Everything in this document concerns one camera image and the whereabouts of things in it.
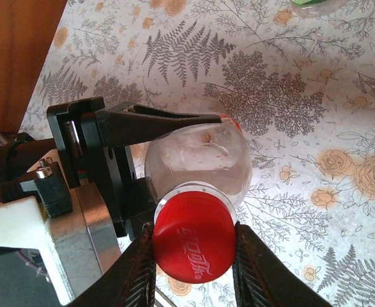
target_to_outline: bottle neck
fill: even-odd
[[[225,206],[226,209],[229,211],[231,218],[233,219],[233,223],[237,222],[236,212],[234,210],[233,204],[230,202],[228,197],[221,191],[219,191],[216,187],[206,182],[201,181],[190,181],[185,182],[184,184],[180,184],[176,186],[173,190],[168,192],[158,203],[155,211],[155,215],[153,218],[154,223],[156,223],[157,217],[160,211],[166,206],[166,203],[177,194],[190,192],[190,191],[197,191],[202,193],[208,193],[216,198],[218,198]]]

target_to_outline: bottle cap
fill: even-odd
[[[170,198],[153,230],[156,263],[185,283],[223,275],[236,256],[236,233],[226,206],[214,195],[187,191]]]

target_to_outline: tablecloth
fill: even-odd
[[[68,0],[21,129],[49,138],[50,105],[93,96],[219,99],[252,155],[238,219],[333,306],[375,307],[375,0],[313,19],[289,1]],[[157,287],[176,306],[236,305],[231,271],[187,285],[159,268]]]

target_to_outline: wooden surface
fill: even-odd
[[[0,131],[18,131],[65,4],[0,0]]]

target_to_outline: bolt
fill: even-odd
[[[44,168],[48,165],[51,165],[53,163],[53,161],[52,161],[51,157],[46,157],[45,159],[40,159],[39,163],[40,163],[40,167]]]
[[[52,169],[50,167],[38,168],[36,170],[36,175],[39,179],[44,179],[52,175]]]

